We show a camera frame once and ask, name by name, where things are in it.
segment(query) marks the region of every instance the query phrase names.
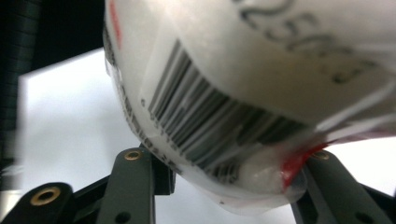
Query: barcode label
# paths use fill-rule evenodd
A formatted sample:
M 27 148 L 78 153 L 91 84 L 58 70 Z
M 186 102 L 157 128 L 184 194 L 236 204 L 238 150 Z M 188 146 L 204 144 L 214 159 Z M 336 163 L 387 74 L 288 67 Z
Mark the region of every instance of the barcode label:
M 148 106 L 172 149 L 221 182 L 237 178 L 232 155 L 255 144 L 273 144 L 304 124 L 239 102 L 215 89 L 179 41 Z

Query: printed number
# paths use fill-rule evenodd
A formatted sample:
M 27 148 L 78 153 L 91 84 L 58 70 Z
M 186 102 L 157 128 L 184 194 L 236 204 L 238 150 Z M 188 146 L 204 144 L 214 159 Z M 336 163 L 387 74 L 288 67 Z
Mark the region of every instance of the printed number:
M 337 74 L 333 75 L 332 81 L 337 84 L 345 84 L 345 83 L 348 83 L 353 78 L 358 77 L 359 75 L 363 74 L 367 70 L 370 70 L 374 67 L 376 67 L 375 63 L 369 62 L 369 61 L 362 61 L 359 64 L 359 66 L 357 66 L 356 68 L 353 68 L 349 72 L 341 72 L 341 73 L 337 73 Z
M 312 26 L 313 28 L 318 27 L 317 19 L 309 14 L 304 13 L 299 15 L 293 19 L 286 20 L 283 22 L 282 27 L 277 27 L 277 29 L 269 28 L 264 32 L 264 35 L 272 41 L 279 42 L 279 41 L 290 41 L 293 38 L 298 37 L 301 35 L 301 31 L 299 26 L 302 26 L 303 23 Z
M 294 0 L 283 0 L 281 4 L 269 8 L 247 7 L 239 11 L 241 19 L 246 22 L 250 27 L 257 29 L 257 24 L 251 19 L 252 16 L 274 16 L 288 10 L 293 4 Z

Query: screw hole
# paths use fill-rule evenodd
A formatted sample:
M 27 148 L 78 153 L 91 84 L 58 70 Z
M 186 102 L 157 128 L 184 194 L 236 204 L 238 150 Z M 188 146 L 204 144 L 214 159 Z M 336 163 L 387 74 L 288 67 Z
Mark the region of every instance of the screw hole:
M 125 154 L 125 159 L 128 161 L 135 161 L 142 156 L 140 151 L 129 151 Z
M 45 201 L 50 199 L 53 196 L 53 192 L 45 192 L 38 196 L 38 200 Z
M 41 206 L 47 203 L 52 203 L 59 197 L 59 195 L 61 195 L 61 190 L 57 187 L 42 189 L 32 197 L 30 204 Z
M 116 216 L 117 223 L 126 223 L 131 219 L 131 215 L 127 212 L 121 212 Z
M 373 219 L 364 213 L 356 213 L 355 217 L 362 223 L 372 224 L 374 223 Z

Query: wrapped package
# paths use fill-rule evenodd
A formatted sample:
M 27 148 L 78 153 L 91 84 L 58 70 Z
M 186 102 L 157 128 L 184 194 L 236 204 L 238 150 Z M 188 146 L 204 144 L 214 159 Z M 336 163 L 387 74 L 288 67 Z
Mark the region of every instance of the wrapped package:
M 396 134 L 396 2 L 106 0 L 136 136 L 224 208 L 296 201 L 305 160 Z

